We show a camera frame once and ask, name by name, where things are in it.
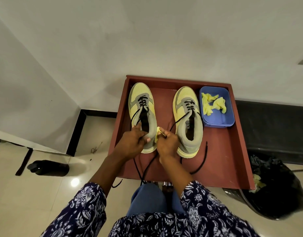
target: white wall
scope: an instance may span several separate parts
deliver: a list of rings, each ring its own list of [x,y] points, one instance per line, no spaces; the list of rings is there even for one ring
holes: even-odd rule
[[[0,18],[82,108],[117,111],[126,74],[303,105],[303,0],[0,0]]]
[[[65,153],[79,111],[0,21],[0,138]]]

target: printed shirt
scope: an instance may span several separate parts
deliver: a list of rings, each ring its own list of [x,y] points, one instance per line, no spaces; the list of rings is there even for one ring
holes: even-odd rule
[[[181,195],[186,214],[146,213],[122,217],[109,236],[258,236],[197,181]],[[87,183],[42,233],[42,237],[95,237],[106,221],[102,188]]]

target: sneaker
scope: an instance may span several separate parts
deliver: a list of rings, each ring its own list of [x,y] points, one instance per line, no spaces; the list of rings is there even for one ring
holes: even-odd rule
[[[128,111],[130,113],[132,126],[142,123],[141,129],[148,132],[146,135],[151,140],[144,145],[142,153],[151,153],[157,149],[155,136],[157,121],[155,116],[154,99],[148,86],[144,83],[136,83],[128,97]]]
[[[181,157],[192,158],[197,154],[203,137],[203,123],[194,91],[190,87],[181,87],[172,106],[175,133],[181,142],[177,153]]]

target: blue jeans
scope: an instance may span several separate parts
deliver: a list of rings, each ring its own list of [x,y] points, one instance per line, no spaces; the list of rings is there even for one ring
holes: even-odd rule
[[[177,214],[185,213],[176,191],[172,193],[172,210]],[[159,212],[168,212],[165,195],[157,185],[147,183],[140,186],[133,194],[126,216]]]

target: blue container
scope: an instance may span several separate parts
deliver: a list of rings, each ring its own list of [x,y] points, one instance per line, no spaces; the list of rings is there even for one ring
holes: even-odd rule
[[[225,100],[225,106],[227,111],[223,114],[220,110],[213,109],[213,113],[210,116],[203,115],[203,103],[202,103],[202,93],[211,94],[212,96],[218,95],[218,98],[222,97]],[[214,128],[225,128],[232,126],[235,123],[235,116],[233,115],[230,95],[227,89],[223,87],[202,87],[200,90],[200,110],[204,126],[214,127]]]

